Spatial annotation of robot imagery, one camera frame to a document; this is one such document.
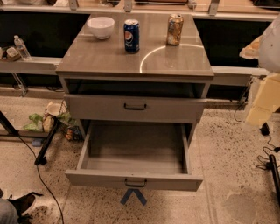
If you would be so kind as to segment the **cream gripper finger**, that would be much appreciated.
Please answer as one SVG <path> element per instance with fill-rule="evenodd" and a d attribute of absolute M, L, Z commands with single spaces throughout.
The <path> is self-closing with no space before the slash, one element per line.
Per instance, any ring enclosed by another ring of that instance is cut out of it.
<path fill-rule="evenodd" d="M 253 60 L 259 58 L 259 45 L 260 45 L 261 36 L 254 39 L 249 45 L 242 48 L 239 56 L 246 60 Z"/>

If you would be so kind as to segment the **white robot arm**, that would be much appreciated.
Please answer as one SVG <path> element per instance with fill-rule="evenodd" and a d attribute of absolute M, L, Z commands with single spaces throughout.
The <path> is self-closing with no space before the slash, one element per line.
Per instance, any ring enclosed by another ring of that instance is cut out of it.
<path fill-rule="evenodd" d="M 258 65 L 269 72 L 280 73 L 280 15 L 265 29 L 263 34 L 244 47 L 239 56 L 258 59 Z"/>

